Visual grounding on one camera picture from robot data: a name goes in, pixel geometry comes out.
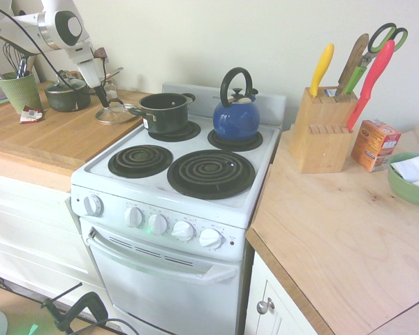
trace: utensil holder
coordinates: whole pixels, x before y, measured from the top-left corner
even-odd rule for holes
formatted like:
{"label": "utensil holder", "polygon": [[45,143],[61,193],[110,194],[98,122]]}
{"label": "utensil holder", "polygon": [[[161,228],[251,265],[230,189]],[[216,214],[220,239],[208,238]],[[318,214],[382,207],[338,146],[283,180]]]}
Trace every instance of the utensil holder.
{"label": "utensil holder", "polygon": [[34,109],[41,109],[41,98],[37,90],[34,74],[30,73],[26,77],[15,79],[17,74],[5,73],[0,79],[0,88],[5,93],[11,105],[18,114],[21,114],[23,108],[28,106]]}
{"label": "utensil holder", "polygon": [[354,111],[354,93],[329,97],[326,89],[318,88],[317,97],[306,87],[295,121],[290,153],[301,173],[341,172],[351,148],[353,132],[346,121]]}

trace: stove knob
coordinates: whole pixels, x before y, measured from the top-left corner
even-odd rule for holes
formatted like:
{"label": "stove knob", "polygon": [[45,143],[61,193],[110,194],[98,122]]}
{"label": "stove knob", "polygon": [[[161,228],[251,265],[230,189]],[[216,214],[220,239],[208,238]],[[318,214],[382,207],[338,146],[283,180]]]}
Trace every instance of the stove knob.
{"label": "stove knob", "polygon": [[84,199],[85,211],[90,216],[100,216],[103,212],[103,202],[97,195],[91,194]]}
{"label": "stove knob", "polygon": [[217,230],[205,229],[200,234],[199,242],[205,248],[216,249],[222,244],[222,236]]}
{"label": "stove knob", "polygon": [[174,229],[172,230],[171,235],[175,236],[180,241],[189,241],[194,236],[194,228],[186,221],[179,221],[174,224]]}
{"label": "stove knob", "polygon": [[124,213],[126,225],[130,228],[137,228],[142,223],[142,212],[137,207],[131,207]]}
{"label": "stove knob", "polygon": [[154,214],[149,218],[149,224],[147,232],[155,235],[163,234],[168,228],[168,222],[166,218],[161,214]]}

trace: knife block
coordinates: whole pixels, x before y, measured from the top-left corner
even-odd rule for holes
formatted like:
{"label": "knife block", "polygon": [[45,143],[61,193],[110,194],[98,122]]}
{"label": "knife block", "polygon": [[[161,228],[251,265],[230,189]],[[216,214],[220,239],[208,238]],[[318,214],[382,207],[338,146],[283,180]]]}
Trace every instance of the knife block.
{"label": "knife block", "polygon": [[319,87],[317,97],[306,87],[293,128],[290,153],[301,173],[341,172],[353,132],[346,127],[357,104],[354,93],[329,97]]}

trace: white electric stove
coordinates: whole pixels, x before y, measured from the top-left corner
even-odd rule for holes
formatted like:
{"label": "white electric stove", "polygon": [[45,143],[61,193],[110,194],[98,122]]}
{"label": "white electric stove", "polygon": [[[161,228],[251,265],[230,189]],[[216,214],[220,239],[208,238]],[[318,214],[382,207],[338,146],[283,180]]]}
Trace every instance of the white electric stove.
{"label": "white electric stove", "polygon": [[140,126],[107,148],[73,173],[73,211],[115,311],[141,334],[237,334],[251,272],[244,234],[286,99],[259,94],[258,133],[233,146],[213,130],[219,89],[163,92],[196,96],[189,129],[158,138]]}

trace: orange box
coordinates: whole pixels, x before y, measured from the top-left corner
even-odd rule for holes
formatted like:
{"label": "orange box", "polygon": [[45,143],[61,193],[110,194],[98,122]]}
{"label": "orange box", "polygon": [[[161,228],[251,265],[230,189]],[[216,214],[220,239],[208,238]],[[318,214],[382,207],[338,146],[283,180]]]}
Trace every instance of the orange box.
{"label": "orange box", "polygon": [[368,171],[388,168],[391,157],[401,133],[379,120],[364,120],[358,131],[351,156]]}

